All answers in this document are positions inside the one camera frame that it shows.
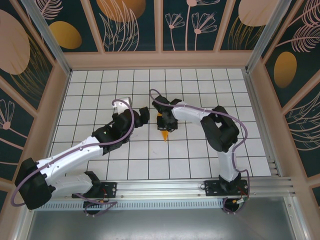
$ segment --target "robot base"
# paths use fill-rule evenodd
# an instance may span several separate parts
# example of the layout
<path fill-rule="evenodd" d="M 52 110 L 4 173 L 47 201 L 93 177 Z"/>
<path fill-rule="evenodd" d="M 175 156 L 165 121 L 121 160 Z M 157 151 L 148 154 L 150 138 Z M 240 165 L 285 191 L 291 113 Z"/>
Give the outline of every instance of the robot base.
<path fill-rule="evenodd" d="M 239 197 L 241 191 L 248 194 L 248 182 L 245 179 L 240 179 L 239 174 L 233 181 L 227 182 L 219 176 L 219 180 L 204 181 L 205 195 L 207 197 Z"/>
<path fill-rule="evenodd" d="M 113 199 L 117 194 L 117 183 L 116 182 L 100 182 L 99 178 L 92 172 L 85 172 L 92 181 L 92 188 L 83 194 L 87 199 Z M 79 197 L 75 194 L 71 196 L 73 199 Z"/>

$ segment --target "orange object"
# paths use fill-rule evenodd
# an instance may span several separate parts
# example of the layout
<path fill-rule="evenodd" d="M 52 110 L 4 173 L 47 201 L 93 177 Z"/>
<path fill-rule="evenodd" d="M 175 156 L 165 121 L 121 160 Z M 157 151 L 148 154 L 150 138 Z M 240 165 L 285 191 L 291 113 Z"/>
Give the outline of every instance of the orange object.
<path fill-rule="evenodd" d="M 162 133 L 162 136 L 163 136 L 163 140 L 166 142 L 167 139 L 168 139 L 169 132 L 168 131 L 161 131 L 161 133 Z"/>

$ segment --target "black mounting plate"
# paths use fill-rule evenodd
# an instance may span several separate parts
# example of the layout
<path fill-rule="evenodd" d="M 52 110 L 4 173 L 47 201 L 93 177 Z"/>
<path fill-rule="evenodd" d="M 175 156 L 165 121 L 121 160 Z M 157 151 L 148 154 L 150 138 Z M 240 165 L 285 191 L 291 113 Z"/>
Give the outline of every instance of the black mounting plate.
<path fill-rule="evenodd" d="M 114 199 L 117 194 L 117 183 L 116 182 L 101 182 L 100 189 L 96 194 L 85 193 L 83 196 L 87 199 Z M 73 199 L 78 199 L 77 195 L 72 194 Z"/>
<path fill-rule="evenodd" d="M 235 196 L 240 197 L 241 192 L 238 188 L 226 193 L 220 186 L 219 180 L 207 180 L 203 182 L 202 188 L 205 190 L 207 197 L 217 196 Z M 245 179 L 241 179 L 237 185 L 246 195 L 248 194 L 248 182 Z"/>

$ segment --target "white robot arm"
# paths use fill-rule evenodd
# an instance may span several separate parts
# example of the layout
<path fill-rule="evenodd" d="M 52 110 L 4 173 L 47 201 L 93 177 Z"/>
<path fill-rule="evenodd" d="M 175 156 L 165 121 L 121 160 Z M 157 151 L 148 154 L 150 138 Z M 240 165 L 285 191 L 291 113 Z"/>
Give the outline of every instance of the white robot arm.
<path fill-rule="evenodd" d="M 169 104 L 172 105 L 172 107 L 161 105 L 157 102 Z M 221 187 L 227 193 L 237 186 L 241 174 L 233 166 L 232 150 L 238 141 L 239 129 L 232 119 L 226 116 L 184 107 L 187 104 L 180 99 L 174 99 L 172 102 L 169 102 L 162 95 L 155 98 L 152 105 L 161 114 L 161 116 L 157 117 L 158 130 L 172 132 L 178 129 L 179 120 L 201 126 L 209 145 L 217 151 L 220 165 L 219 179 Z M 213 111 L 228 114 L 222 106 L 217 106 Z"/>
<path fill-rule="evenodd" d="M 131 105 L 128 97 L 122 100 Z M 114 107 L 117 108 L 117 113 L 112 115 L 112 122 L 98 128 L 91 136 L 88 136 L 78 145 L 55 156 L 36 162 L 32 158 L 28 158 L 22 162 L 15 180 L 16 186 L 30 173 L 46 166 L 54 159 L 60 158 L 28 179 L 19 189 L 28 209 L 32 210 L 41 207 L 52 196 L 64 197 L 78 193 L 90 195 L 91 198 L 99 198 L 102 193 L 102 183 L 92 171 L 87 171 L 77 176 L 65 176 L 65 173 L 89 160 L 96 159 L 118 149 L 122 144 L 129 141 L 130 136 L 122 141 L 117 141 L 117 143 L 112 143 L 124 137 L 132 124 L 132 115 L 128 107 L 121 102 L 115 102 Z M 147 124 L 150 119 L 147 107 L 140 108 L 139 112 L 140 115 L 133 110 L 135 128 Z"/>

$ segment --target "yellow object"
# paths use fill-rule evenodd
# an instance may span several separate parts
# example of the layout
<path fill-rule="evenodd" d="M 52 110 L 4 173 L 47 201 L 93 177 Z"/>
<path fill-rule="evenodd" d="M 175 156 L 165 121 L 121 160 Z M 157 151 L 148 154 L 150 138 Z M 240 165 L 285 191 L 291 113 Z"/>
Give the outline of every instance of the yellow object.
<path fill-rule="evenodd" d="M 65 49 L 76 49 L 81 46 L 81 35 L 70 23 L 55 21 L 50 24 L 49 28 L 61 47 Z"/>
<path fill-rule="evenodd" d="M 19 75 L 27 68 L 29 59 L 30 43 L 24 27 L 0 9 L 0 69 Z"/>
<path fill-rule="evenodd" d="M 291 52 L 285 51 L 276 59 L 274 81 L 279 88 L 286 88 L 294 79 L 297 71 L 297 60 Z"/>
<path fill-rule="evenodd" d="M 250 27 L 260 27 L 268 23 L 278 0 L 241 0 L 238 8 L 240 21 Z"/>
<path fill-rule="evenodd" d="M 130 14 L 130 10 L 138 19 L 146 9 L 146 0 L 96 0 L 96 3 L 104 15 L 116 22 L 128 22 L 130 17 L 125 16 Z"/>
<path fill-rule="evenodd" d="M 168 131 L 161 131 L 161 133 L 162 133 L 162 136 L 163 136 L 163 140 L 166 142 L 167 139 L 168 139 L 169 132 L 168 132 Z"/>

